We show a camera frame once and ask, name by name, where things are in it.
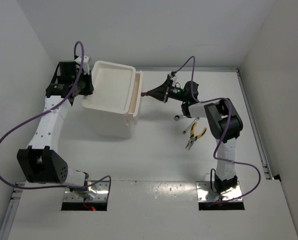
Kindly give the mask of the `white top drawer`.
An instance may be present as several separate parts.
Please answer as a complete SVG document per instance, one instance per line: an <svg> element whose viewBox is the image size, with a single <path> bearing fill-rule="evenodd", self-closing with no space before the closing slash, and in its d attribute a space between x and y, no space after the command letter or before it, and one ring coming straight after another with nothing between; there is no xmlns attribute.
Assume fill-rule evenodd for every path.
<svg viewBox="0 0 298 240"><path fill-rule="evenodd" d="M140 112L142 92L143 92L143 71L137 71L135 74L134 87L133 87L131 102L128 110L128 115L133 119L136 119Z"/></svg>

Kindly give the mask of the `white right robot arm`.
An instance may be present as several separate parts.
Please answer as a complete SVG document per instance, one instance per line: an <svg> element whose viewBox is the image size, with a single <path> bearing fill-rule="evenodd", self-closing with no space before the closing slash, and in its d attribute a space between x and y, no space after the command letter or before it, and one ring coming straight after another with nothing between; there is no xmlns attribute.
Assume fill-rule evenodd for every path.
<svg viewBox="0 0 298 240"><path fill-rule="evenodd" d="M206 118L209 130L216 139L214 157L217 167L214 170L215 193L222 193L237 186L238 177L235 170L235 148L237 138L243 129L243 122L230 100L221 99L214 103L198 103L198 84L189 81L183 88L173 86L167 79L162 85L143 92L141 96L153 97L166 103L168 99L180 101L183 116L187 118Z"/></svg>

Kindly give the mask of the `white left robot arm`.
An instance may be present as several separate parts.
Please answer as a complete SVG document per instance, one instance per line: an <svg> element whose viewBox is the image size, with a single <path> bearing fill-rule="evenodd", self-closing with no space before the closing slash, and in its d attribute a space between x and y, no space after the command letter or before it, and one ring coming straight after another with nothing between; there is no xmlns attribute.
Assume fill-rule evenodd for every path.
<svg viewBox="0 0 298 240"><path fill-rule="evenodd" d="M59 184L74 188L85 184L87 174L68 167L58 154L62 125L74 99L93 93L88 56L58 63L46 89L44 116L26 149L19 149L18 163L30 183Z"/></svg>

